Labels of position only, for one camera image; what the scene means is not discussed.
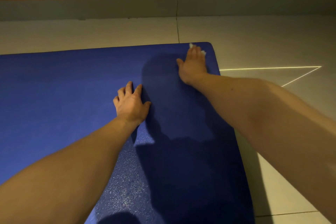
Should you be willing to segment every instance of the hand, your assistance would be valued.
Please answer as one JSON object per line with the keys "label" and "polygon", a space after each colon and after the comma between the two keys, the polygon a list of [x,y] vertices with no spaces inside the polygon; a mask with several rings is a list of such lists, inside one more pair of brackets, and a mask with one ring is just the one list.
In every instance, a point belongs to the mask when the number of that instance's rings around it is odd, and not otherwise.
{"label": "hand", "polygon": [[177,59],[178,74],[181,80],[191,85],[192,82],[203,74],[207,74],[207,68],[205,66],[205,52],[201,51],[200,47],[193,45],[187,52],[187,58],[183,62],[181,59]]}
{"label": "hand", "polygon": [[147,117],[151,102],[142,104],[142,85],[140,84],[132,94],[132,82],[128,82],[126,87],[118,90],[118,95],[113,99],[117,117],[127,122],[140,125]]}

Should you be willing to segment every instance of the blue yoga mat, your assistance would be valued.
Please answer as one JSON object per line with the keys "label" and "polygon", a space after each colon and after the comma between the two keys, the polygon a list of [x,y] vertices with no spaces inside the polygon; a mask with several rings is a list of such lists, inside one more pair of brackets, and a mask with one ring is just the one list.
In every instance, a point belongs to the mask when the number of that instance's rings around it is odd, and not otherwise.
{"label": "blue yoga mat", "polygon": [[[210,43],[208,71],[219,75]],[[87,224],[254,223],[233,128],[178,76],[188,44],[0,56],[0,184],[115,118],[133,81],[153,104]]]}

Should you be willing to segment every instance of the textured mat surface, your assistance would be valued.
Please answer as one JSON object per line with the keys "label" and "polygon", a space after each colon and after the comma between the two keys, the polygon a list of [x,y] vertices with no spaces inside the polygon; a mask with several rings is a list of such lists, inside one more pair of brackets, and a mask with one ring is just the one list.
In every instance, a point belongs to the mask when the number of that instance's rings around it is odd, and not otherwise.
{"label": "textured mat surface", "polygon": [[[208,71],[219,75],[211,44]],[[86,223],[254,223],[233,128],[184,85],[188,44],[0,56],[0,183],[115,118],[128,81],[153,104]]]}

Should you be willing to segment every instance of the white tile floor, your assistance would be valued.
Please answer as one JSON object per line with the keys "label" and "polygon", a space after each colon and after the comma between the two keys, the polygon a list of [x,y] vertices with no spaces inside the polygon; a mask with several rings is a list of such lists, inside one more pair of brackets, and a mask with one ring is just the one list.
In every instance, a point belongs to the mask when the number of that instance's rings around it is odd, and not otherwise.
{"label": "white tile floor", "polygon": [[[0,22],[0,54],[208,41],[222,75],[284,85],[321,66],[285,87],[334,119],[335,39],[336,17],[332,16]],[[290,68],[228,70],[266,67]],[[257,224],[329,223],[238,133],[237,140]]]}

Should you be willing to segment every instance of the gray baseboard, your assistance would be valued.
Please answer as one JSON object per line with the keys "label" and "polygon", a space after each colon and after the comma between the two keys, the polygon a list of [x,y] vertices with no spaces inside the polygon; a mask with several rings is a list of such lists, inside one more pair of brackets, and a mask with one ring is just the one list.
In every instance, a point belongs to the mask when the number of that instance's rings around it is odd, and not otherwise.
{"label": "gray baseboard", "polygon": [[0,21],[336,14],[336,0],[0,0]]}

